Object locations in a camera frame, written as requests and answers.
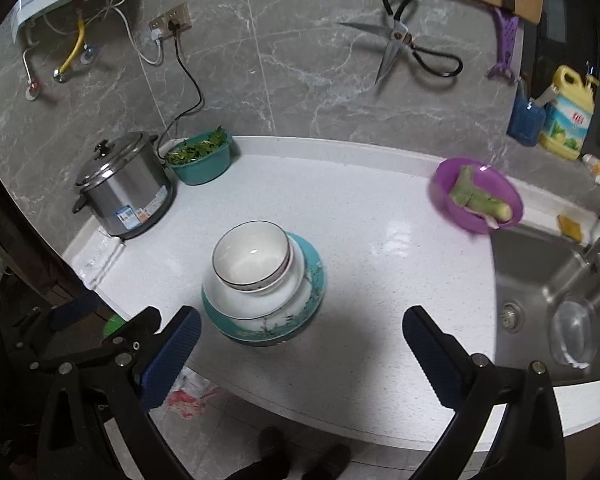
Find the teal floral plate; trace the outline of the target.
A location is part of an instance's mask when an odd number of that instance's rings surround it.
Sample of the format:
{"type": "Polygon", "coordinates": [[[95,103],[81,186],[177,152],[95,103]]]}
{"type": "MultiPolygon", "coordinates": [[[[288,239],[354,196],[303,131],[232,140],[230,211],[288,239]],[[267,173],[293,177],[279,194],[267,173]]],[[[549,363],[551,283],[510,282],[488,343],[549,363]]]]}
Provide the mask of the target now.
{"type": "Polygon", "coordinates": [[[315,318],[321,303],[321,300],[308,301],[299,314],[288,315],[283,323],[257,320],[255,328],[245,328],[216,310],[206,296],[202,297],[204,312],[211,323],[225,337],[251,347],[274,346],[299,335],[315,318]]]}
{"type": "Polygon", "coordinates": [[[245,328],[255,328],[257,320],[283,323],[288,315],[299,314],[308,301],[322,301],[326,271],[320,255],[303,237],[294,233],[288,237],[294,248],[294,261],[277,286],[265,292],[238,292],[207,269],[201,300],[206,296],[216,310],[245,328]]]}

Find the kitchen scissors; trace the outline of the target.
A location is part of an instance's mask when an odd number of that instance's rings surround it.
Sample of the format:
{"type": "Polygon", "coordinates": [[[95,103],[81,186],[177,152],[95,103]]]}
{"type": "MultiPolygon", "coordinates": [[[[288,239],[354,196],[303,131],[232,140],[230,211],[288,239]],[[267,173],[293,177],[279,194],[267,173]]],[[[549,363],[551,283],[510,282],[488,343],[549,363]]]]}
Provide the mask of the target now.
{"type": "Polygon", "coordinates": [[[459,56],[448,52],[427,49],[415,44],[414,37],[408,29],[407,24],[402,21],[402,16],[405,9],[413,0],[401,0],[396,9],[393,9],[390,0],[381,1],[388,16],[388,20],[391,22],[390,26],[358,22],[339,22],[339,25],[360,30],[361,32],[368,32],[369,34],[384,38],[386,40],[385,51],[382,55],[382,59],[376,74],[375,84],[379,84],[385,78],[385,76],[390,73],[390,70],[392,70],[394,63],[399,57],[399,54],[404,50],[410,51],[417,64],[425,72],[432,76],[445,79],[454,78],[464,70],[464,63],[459,56]],[[453,68],[446,68],[445,70],[442,70],[442,68],[432,67],[425,61],[424,56],[430,56],[430,58],[441,58],[445,61],[454,62],[455,66],[453,68]]]}

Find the clear glass bowl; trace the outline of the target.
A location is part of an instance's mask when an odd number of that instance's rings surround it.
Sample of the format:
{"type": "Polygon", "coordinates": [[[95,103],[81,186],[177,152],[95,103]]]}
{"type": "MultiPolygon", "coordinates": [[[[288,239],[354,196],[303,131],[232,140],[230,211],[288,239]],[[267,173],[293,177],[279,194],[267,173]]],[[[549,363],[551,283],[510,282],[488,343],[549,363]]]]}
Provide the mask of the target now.
{"type": "Polygon", "coordinates": [[[590,367],[597,353],[596,317],[592,304],[567,296],[550,319],[550,352],[556,362],[576,370],[590,367]]]}

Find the stainless steel sink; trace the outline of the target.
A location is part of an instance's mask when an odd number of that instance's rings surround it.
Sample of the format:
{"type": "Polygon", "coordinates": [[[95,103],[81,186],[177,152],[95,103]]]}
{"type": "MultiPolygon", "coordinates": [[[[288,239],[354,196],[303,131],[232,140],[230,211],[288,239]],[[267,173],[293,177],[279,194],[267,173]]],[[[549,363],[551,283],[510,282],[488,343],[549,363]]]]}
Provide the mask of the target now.
{"type": "Polygon", "coordinates": [[[584,261],[584,250],[543,231],[517,226],[491,234],[496,289],[495,363],[525,368],[542,362],[556,386],[600,380],[600,273],[584,261]],[[550,319],[567,296],[592,304],[597,353],[576,370],[550,352],[550,319]]]}

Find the white spoon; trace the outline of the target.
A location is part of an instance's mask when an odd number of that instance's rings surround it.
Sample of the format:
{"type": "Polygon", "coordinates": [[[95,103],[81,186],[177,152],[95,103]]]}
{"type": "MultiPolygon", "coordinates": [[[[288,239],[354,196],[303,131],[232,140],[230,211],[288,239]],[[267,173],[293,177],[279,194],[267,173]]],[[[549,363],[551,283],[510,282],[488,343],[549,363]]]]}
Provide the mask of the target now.
{"type": "Polygon", "coordinates": [[[480,214],[480,217],[483,218],[484,222],[486,222],[486,226],[491,230],[497,230],[501,226],[498,217],[490,216],[490,214],[480,214]]]}

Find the purple plastic bowl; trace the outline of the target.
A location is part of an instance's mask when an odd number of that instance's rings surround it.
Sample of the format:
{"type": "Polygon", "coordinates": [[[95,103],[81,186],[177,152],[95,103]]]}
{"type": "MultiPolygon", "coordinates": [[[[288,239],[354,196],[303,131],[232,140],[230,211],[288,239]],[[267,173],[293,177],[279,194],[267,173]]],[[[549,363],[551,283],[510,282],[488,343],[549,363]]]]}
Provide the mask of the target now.
{"type": "Polygon", "coordinates": [[[437,211],[475,234],[516,226],[524,204],[498,170],[469,158],[445,159],[431,179],[429,195],[437,211]]]}

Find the steel rice cooker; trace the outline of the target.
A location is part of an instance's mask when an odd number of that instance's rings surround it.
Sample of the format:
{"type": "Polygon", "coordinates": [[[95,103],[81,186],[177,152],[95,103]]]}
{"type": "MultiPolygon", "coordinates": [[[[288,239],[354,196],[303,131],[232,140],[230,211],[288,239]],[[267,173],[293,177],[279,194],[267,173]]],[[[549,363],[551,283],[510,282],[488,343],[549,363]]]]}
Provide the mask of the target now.
{"type": "Polygon", "coordinates": [[[151,229],[173,204],[176,191],[155,140],[132,131],[97,143],[76,177],[72,212],[87,208],[106,233],[122,240],[151,229]]]}

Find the peeled green stem vegetable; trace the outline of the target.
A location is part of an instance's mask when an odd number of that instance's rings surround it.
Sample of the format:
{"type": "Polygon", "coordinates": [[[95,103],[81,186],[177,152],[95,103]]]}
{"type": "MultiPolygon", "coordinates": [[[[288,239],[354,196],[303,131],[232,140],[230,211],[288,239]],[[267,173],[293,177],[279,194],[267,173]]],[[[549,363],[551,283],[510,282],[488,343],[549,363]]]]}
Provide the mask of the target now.
{"type": "Polygon", "coordinates": [[[474,185],[474,168],[468,165],[460,167],[460,173],[449,192],[452,202],[464,211],[475,216],[490,214],[498,217],[501,223],[513,218],[513,209],[504,200],[494,197],[482,188],[474,185]]]}

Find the yellow sponge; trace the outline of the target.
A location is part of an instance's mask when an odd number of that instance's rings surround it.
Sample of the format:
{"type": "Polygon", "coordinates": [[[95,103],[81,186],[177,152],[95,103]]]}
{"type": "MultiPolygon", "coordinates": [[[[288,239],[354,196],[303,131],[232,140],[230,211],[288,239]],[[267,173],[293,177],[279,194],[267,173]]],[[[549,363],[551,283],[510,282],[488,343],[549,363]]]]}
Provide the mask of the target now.
{"type": "Polygon", "coordinates": [[[558,214],[557,222],[560,232],[563,236],[574,240],[577,243],[581,243],[583,240],[583,233],[580,224],[577,221],[570,219],[564,214],[558,214]]]}

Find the green colander basket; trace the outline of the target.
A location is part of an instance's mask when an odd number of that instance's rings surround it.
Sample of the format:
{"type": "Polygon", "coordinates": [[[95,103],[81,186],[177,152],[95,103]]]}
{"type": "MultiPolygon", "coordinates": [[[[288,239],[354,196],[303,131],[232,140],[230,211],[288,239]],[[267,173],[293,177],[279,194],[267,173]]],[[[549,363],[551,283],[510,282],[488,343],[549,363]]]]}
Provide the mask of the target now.
{"type": "MultiPolygon", "coordinates": [[[[201,133],[198,134],[198,136],[191,136],[186,140],[198,141],[210,132],[201,133]]],[[[229,133],[227,134],[228,143],[225,144],[222,148],[220,148],[219,151],[216,151],[211,155],[199,159],[196,162],[191,162],[187,165],[173,166],[166,162],[166,166],[168,166],[174,172],[174,174],[178,177],[178,180],[180,180],[186,185],[201,185],[216,179],[221,174],[224,174],[224,172],[228,168],[230,168],[230,161],[232,160],[232,155],[230,154],[230,147],[233,144],[233,138],[229,133]]]]}

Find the blue utensil cup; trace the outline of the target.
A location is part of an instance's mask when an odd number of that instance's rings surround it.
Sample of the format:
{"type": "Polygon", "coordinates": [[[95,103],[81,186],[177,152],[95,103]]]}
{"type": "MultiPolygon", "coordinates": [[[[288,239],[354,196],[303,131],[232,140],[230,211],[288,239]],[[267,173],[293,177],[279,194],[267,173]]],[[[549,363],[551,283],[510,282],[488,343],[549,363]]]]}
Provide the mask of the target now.
{"type": "Polygon", "coordinates": [[[528,97],[524,78],[517,80],[517,88],[506,134],[519,144],[532,148],[539,142],[540,131],[545,122],[545,110],[528,97]]]}

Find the yellow detergent bottle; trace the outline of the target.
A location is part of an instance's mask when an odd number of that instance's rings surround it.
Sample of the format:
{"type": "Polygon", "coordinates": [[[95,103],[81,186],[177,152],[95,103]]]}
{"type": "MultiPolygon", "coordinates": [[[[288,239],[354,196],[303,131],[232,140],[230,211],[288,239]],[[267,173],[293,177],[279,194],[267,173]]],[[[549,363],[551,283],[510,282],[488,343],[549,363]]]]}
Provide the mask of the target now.
{"type": "Polygon", "coordinates": [[[545,105],[545,122],[539,144],[547,151],[568,160],[576,160],[583,148],[595,110],[595,93],[600,82],[591,74],[582,79],[568,65],[554,73],[554,96],[545,105]]]}

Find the purple hanging tool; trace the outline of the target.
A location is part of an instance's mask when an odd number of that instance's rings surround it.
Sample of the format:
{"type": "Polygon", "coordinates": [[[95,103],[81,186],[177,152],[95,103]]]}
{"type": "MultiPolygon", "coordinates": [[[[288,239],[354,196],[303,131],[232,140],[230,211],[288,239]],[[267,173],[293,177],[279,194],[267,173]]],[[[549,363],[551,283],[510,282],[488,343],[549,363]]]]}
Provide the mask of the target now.
{"type": "Polygon", "coordinates": [[[514,56],[516,35],[518,30],[519,18],[510,13],[509,10],[502,8],[493,8],[494,25],[496,32],[496,61],[489,68],[486,76],[490,79],[502,77],[509,84],[516,82],[517,76],[512,70],[512,61],[514,56]]]}

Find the wall power socket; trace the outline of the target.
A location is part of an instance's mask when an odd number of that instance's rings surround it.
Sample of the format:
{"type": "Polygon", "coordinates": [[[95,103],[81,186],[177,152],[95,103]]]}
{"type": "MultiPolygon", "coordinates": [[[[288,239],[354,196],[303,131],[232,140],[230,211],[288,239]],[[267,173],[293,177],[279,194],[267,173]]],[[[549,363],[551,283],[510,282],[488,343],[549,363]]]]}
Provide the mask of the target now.
{"type": "Polygon", "coordinates": [[[173,36],[173,31],[184,32],[192,27],[192,20],[185,2],[174,6],[149,22],[150,38],[166,40],[173,36]]]}

